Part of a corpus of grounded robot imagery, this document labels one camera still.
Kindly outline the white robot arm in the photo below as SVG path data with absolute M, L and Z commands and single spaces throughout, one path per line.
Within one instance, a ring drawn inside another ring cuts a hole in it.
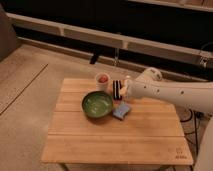
M 213 82 L 166 82 L 158 69 L 150 67 L 135 79 L 126 77 L 120 93 L 127 98 L 149 97 L 211 114 L 194 171 L 213 171 Z

